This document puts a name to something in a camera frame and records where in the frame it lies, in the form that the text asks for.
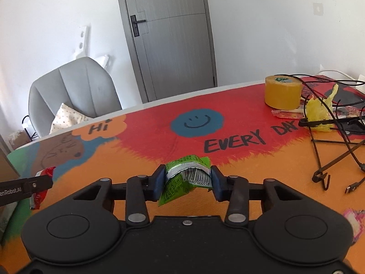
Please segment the white cable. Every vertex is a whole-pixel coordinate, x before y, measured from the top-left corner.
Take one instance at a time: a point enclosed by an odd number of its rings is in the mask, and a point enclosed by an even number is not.
[[[347,75],[346,73],[344,73],[344,72],[342,72],[342,71],[339,71],[339,70],[321,70],[321,71],[319,71],[319,72],[317,73],[317,75],[318,75],[319,73],[322,73],[322,72],[337,72],[337,73],[342,74],[343,76],[346,76],[347,78],[350,78],[351,80],[355,80],[355,81],[357,81],[357,79],[355,79],[355,78],[351,77],[350,75]]]

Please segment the chair backrest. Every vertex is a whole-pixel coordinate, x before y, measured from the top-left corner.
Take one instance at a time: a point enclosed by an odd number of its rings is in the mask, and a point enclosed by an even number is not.
[[[91,118],[122,109],[110,75],[88,57],[67,63],[33,82],[28,109],[38,136],[49,134],[61,103]]]

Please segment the orange speech bubble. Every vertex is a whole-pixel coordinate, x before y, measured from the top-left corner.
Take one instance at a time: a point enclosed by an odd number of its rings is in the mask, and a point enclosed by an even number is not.
[[[98,123],[89,124],[79,129],[72,131],[72,135],[81,136],[84,141],[90,141],[97,137],[111,138],[127,128],[124,122],[125,115],[117,116]]]

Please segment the yellow tape roll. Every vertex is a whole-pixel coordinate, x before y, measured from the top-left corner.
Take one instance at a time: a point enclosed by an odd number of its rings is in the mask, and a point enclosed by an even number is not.
[[[300,105],[303,84],[289,76],[265,78],[265,103],[281,110],[293,110]]]

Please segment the black circular cover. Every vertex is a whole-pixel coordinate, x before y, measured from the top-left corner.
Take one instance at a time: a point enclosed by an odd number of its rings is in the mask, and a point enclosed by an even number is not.
[[[62,201],[33,215],[21,239],[30,257],[53,263],[79,263],[111,248],[120,236],[120,223],[109,211],[77,200]]]
[[[271,254],[297,263],[343,259],[353,240],[349,222],[312,201],[283,201],[254,225],[257,241]]]

